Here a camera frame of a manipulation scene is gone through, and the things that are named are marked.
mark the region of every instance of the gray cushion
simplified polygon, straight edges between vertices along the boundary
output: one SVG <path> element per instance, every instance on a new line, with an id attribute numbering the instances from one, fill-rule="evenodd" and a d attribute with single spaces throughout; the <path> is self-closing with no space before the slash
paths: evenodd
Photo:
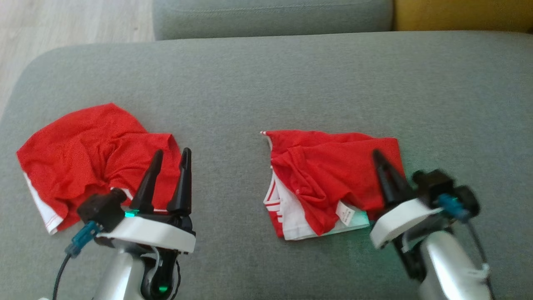
<path id="1" fill-rule="evenodd" d="M 154 0 L 158 40 L 387 31 L 392 0 Z"/>
<path id="2" fill-rule="evenodd" d="M 192 149 L 198 241 L 180 258 L 180 299 L 416 297 L 393 249 L 375 250 L 368 230 L 276 237 L 262 204 L 271 171 L 259 134 L 275 129 L 394 136 L 408 174 L 442 168 L 471 185 L 497 295 L 531 298 L 531 49 L 530 35 L 443 31 L 49 52 L 25 70 L 0 124 L 2 298 L 50 295 L 63 249 L 80 228 L 46 234 L 15 151 L 58 117 L 110 101 Z M 59 298 L 90 299 L 111 254 L 91 243 L 67 265 Z"/>

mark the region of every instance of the wooden floor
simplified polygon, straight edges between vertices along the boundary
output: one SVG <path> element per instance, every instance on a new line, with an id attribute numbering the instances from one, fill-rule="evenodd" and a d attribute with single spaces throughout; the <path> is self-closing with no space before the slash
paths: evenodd
<path id="1" fill-rule="evenodd" d="M 67 45 L 153 41 L 151 0 L 0 0 L 0 115 L 24 68 Z"/>

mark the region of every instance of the black cable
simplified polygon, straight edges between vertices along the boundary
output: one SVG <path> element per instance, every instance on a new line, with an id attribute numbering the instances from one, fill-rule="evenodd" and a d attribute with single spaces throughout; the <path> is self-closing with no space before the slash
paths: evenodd
<path id="1" fill-rule="evenodd" d="M 478 233 L 474 229 L 474 225 L 472 225 L 472 222 L 470 222 L 470 220 L 468 220 L 465 224 L 466 224 L 466 227 L 468 227 L 470 231 L 470 235 L 474 239 L 475 246 L 478 249 L 479 255 L 481 256 L 481 261 L 484 264 L 487 264 L 487 255 L 485 254 L 485 250 L 483 249 L 483 246 L 481 245 L 481 241 L 479 240 Z M 492 289 L 492 283 L 490 282 L 490 276 L 487 277 L 487 287 L 489 288 L 490 297 L 492 299 L 496 299 L 494 297 L 494 290 Z"/>
<path id="2" fill-rule="evenodd" d="M 176 260 L 176 269 L 177 269 L 177 283 L 176 283 L 176 290 L 174 291 L 174 295 L 172 295 L 172 298 L 170 298 L 170 300 L 174 300 L 174 298 L 176 298 L 176 295 L 177 295 L 177 289 L 180 288 L 180 284 L 181 284 L 180 264 L 177 262 L 177 260 Z"/>
<path id="3" fill-rule="evenodd" d="M 54 293 L 52 294 L 52 300 L 58 299 L 59 280 L 61 280 L 61 275 L 63 275 L 65 266 L 67 265 L 67 262 L 71 257 L 72 257 L 72 254 L 68 253 L 67 256 L 65 256 L 65 259 L 63 260 L 63 263 L 61 264 L 61 267 L 59 268 L 58 276 L 55 278 Z"/>

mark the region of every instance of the red cloth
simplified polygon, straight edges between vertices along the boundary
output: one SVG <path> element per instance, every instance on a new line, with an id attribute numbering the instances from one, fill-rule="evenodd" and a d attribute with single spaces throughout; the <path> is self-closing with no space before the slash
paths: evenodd
<path id="1" fill-rule="evenodd" d="M 319 131 L 280 130 L 264 133 L 272 142 L 271 164 L 281 182 L 293 192 L 305 219 L 317 235 L 338 220 L 343 199 L 367 211 L 370 219 L 384 201 L 372 152 L 379 149 L 403 174 L 398 141 L 362 133 L 330 135 Z"/>
<path id="2" fill-rule="evenodd" d="M 30 137 L 17 156 L 40 199 L 63 218 L 63 230 L 79 221 L 76 209 L 95 193 L 118 187 L 134 195 L 157 149 L 164 158 L 153 205 L 165 209 L 179 177 L 178 145 L 169 133 L 147 132 L 115 104 L 58 119 Z"/>

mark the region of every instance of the green led light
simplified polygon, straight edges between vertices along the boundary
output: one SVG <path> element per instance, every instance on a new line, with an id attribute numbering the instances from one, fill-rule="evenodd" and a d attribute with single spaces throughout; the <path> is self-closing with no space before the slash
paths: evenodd
<path id="1" fill-rule="evenodd" d="M 134 209 L 134 210 L 126 211 L 126 212 L 124 212 L 124 217 L 126 217 L 126 218 L 133 218 L 133 217 L 135 217 L 135 215 L 137 215 L 138 212 L 139 212 L 138 209 Z"/>

